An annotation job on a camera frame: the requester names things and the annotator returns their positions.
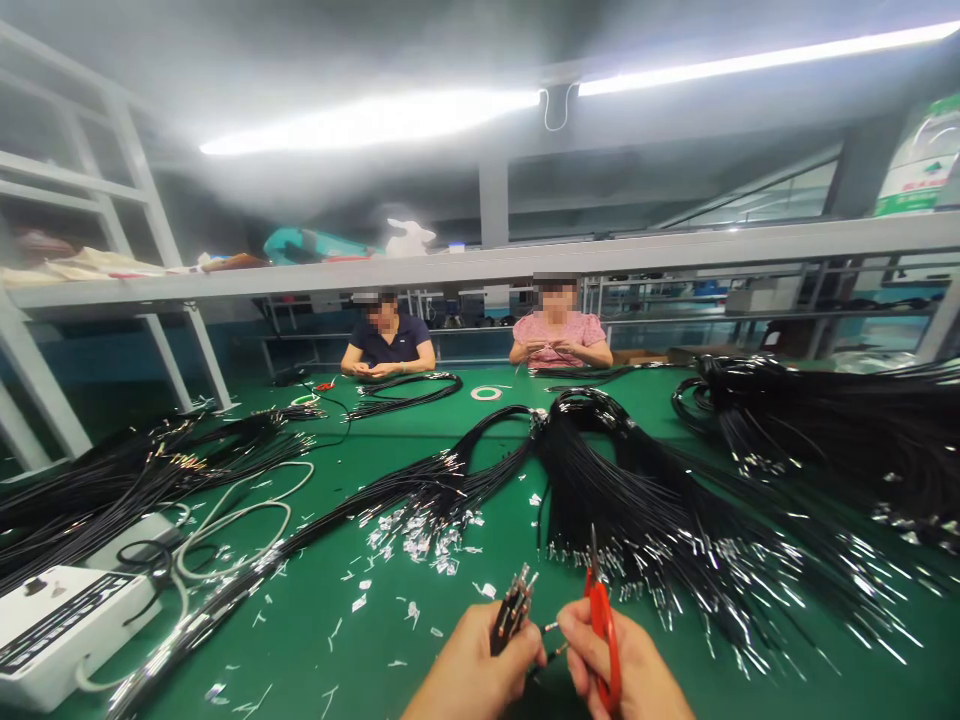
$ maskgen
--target power strip socket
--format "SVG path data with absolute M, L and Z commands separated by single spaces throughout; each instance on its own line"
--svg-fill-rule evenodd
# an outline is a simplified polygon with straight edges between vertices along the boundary
M 160 612 L 140 575 L 58 565 L 0 598 L 0 704 L 52 712 Z

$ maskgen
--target white tape roll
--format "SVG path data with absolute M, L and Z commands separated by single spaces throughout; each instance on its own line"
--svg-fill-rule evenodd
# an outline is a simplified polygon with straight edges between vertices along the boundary
M 493 394 L 484 395 L 483 397 L 480 396 L 480 393 L 488 393 L 488 392 Z M 481 385 L 480 387 L 474 388 L 473 390 L 470 391 L 470 397 L 472 397 L 474 400 L 482 400 L 482 401 L 499 400 L 501 397 L 503 397 L 503 391 L 500 390 L 499 388 L 490 387 L 489 385 Z

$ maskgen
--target fluorescent light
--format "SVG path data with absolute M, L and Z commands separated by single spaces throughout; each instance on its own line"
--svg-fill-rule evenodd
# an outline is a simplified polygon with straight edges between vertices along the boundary
M 207 155 L 269 150 L 342 150 L 423 140 L 536 107 L 540 91 L 452 90 L 370 98 L 200 146 Z
M 620 92 L 621 90 L 641 90 L 643 88 L 669 85 L 686 80 L 716 77 L 717 75 L 731 75 L 733 73 L 760 70 L 762 68 L 780 67 L 812 60 L 826 60 L 827 58 L 842 57 L 844 55 L 859 55 L 861 53 L 889 50 L 891 48 L 918 45 L 920 43 L 936 42 L 949 37 L 960 29 L 960 22 L 928 25 L 913 30 L 899 30 L 881 35 L 867 35 L 850 40 L 807 45 L 806 47 L 790 50 L 747 55 L 729 60 L 697 63 L 696 65 L 680 65 L 678 67 L 648 70 L 647 72 L 618 75 L 603 80 L 592 80 L 580 83 L 578 95 L 602 95 L 604 93 Z

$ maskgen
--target scissors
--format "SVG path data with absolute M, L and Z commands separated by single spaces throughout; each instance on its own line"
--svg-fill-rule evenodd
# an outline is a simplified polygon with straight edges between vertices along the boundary
M 613 625 L 613 612 L 607 588 L 600 580 L 600 563 L 597 561 L 597 528 L 590 524 L 590 566 L 587 568 L 587 585 L 583 596 L 590 598 L 590 624 L 593 632 L 610 646 L 610 684 L 597 677 L 597 692 L 607 712 L 613 713 L 620 705 L 620 653 L 617 650 L 617 632 Z

